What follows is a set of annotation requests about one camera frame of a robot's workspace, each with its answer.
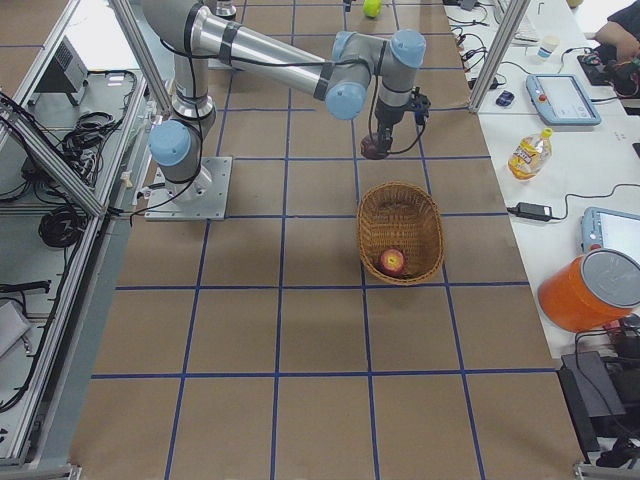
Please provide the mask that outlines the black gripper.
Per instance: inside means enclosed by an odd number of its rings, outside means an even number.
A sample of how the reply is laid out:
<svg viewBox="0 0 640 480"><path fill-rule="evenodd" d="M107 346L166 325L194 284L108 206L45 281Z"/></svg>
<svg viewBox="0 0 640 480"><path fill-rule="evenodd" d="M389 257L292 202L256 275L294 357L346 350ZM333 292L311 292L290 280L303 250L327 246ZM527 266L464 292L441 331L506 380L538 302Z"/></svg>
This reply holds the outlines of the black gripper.
<svg viewBox="0 0 640 480"><path fill-rule="evenodd" d="M388 156L393 144L393 129L403 119L403 107L376 107L377 131L375 135L376 154Z"/></svg>

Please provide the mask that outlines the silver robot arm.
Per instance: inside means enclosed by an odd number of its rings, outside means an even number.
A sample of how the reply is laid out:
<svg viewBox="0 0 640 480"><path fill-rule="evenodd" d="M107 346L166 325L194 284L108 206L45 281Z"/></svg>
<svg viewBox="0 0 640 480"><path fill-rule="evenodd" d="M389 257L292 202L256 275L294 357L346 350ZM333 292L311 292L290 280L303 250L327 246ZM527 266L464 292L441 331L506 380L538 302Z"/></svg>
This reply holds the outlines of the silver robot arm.
<svg viewBox="0 0 640 480"><path fill-rule="evenodd" d="M196 61L215 57L311 95L339 120L361 113L374 83L377 127L361 142L367 159L392 154L393 129L405 113L412 113L420 127L426 125L430 102L414 81L427 43L414 30L399 30L388 39L341 31L331 58L323 59L223 19L199 1L144 1L141 6L159 39L185 61L188 76L194 75Z"/></svg>

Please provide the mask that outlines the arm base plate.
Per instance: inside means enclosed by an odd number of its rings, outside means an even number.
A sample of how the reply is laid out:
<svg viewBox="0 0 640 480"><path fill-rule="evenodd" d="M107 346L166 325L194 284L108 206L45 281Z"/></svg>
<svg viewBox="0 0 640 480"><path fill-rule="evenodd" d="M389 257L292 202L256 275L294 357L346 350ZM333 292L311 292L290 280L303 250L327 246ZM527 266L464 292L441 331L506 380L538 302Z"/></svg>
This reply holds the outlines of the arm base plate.
<svg viewBox="0 0 640 480"><path fill-rule="evenodd" d="M151 191L144 217L148 221L223 220L226 213L232 157L204 157L199 176L189 188L167 183L159 167L155 182L163 186Z"/></svg>

